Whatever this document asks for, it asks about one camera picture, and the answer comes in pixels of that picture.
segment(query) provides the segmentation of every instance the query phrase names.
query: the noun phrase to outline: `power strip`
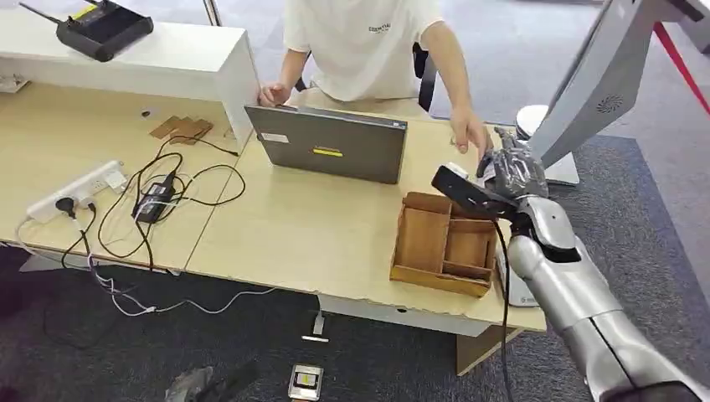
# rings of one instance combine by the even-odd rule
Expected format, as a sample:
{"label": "power strip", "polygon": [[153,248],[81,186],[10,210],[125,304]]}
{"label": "power strip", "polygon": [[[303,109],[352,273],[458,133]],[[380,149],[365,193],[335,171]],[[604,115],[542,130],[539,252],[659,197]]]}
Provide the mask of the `power strip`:
{"label": "power strip", "polygon": [[86,201],[101,190],[112,188],[114,192],[120,193],[123,191],[125,184],[126,176],[121,172],[121,163],[111,161],[74,180],[74,182],[47,198],[30,205],[27,208],[27,216],[39,223],[46,224],[61,214],[61,211],[54,206],[60,198],[71,197],[80,207],[86,208]]}

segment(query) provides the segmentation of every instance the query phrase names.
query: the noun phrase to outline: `gray carpet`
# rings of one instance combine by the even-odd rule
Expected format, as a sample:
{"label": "gray carpet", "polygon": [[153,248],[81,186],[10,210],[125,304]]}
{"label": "gray carpet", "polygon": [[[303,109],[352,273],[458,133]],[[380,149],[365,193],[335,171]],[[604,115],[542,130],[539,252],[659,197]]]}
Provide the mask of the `gray carpet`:
{"label": "gray carpet", "polygon": [[[579,150],[578,165],[582,184],[556,188],[553,197],[641,331],[710,384],[710,312],[635,140],[597,136]],[[213,365],[221,377],[252,358],[260,377],[237,400],[288,400],[296,362],[325,368],[325,401],[504,400],[499,355],[459,379],[450,334],[335,316],[327,320],[329,344],[301,341],[317,309],[313,296],[245,296],[216,317],[183,308],[124,318],[84,272],[18,274],[18,256],[6,249],[0,261],[0,280],[23,289],[27,304],[0,321],[0,384],[17,387],[27,401],[159,401],[184,370]],[[145,282],[136,293],[161,305],[190,296],[217,307],[249,287],[197,276],[112,273]],[[106,335],[84,352],[59,346],[42,334],[45,307],[54,337],[82,343]],[[518,401],[589,399],[554,334],[525,333],[509,350]]]}

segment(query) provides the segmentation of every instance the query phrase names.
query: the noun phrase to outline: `black chair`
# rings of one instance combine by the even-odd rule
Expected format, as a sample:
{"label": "black chair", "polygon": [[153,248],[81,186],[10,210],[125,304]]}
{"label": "black chair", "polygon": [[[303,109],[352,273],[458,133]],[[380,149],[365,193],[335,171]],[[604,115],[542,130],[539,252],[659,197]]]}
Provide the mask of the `black chair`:
{"label": "black chair", "polygon": [[[414,75],[421,79],[419,88],[419,105],[425,111],[429,112],[431,100],[434,98],[434,84],[436,83],[436,66],[434,61],[429,57],[429,52],[421,49],[419,44],[414,44],[412,47],[414,55]],[[301,92],[307,89],[303,83],[303,78],[299,78],[296,82],[296,90]]]}

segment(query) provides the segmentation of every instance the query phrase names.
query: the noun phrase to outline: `laptop lid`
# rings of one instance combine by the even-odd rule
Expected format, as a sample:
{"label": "laptop lid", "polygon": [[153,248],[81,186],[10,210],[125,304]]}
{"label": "laptop lid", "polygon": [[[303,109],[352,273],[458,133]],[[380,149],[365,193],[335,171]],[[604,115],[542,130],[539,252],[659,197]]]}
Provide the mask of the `laptop lid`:
{"label": "laptop lid", "polygon": [[407,122],[312,108],[245,106],[272,163],[397,183]]}

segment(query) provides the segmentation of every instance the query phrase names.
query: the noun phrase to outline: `red rope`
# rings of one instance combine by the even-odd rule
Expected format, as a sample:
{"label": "red rope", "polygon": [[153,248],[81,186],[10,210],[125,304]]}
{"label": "red rope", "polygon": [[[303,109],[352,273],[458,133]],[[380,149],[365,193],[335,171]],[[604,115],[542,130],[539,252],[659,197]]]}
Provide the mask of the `red rope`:
{"label": "red rope", "polygon": [[690,71],[688,71],[686,64],[683,62],[681,54],[678,53],[676,45],[673,44],[671,36],[668,35],[666,27],[664,27],[662,23],[656,23],[653,26],[653,32],[655,32],[658,39],[661,40],[663,47],[666,48],[666,52],[668,52],[668,55],[671,56],[671,60],[673,60],[673,63],[676,65],[678,71],[681,73],[681,75],[687,82],[692,93],[695,94],[697,99],[700,101],[702,107],[710,115],[710,106],[707,105],[707,100],[705,100],[705,96],[702,95],[700,88],[697,87],[695,80],[692,78],[692,75],[690,75]]}

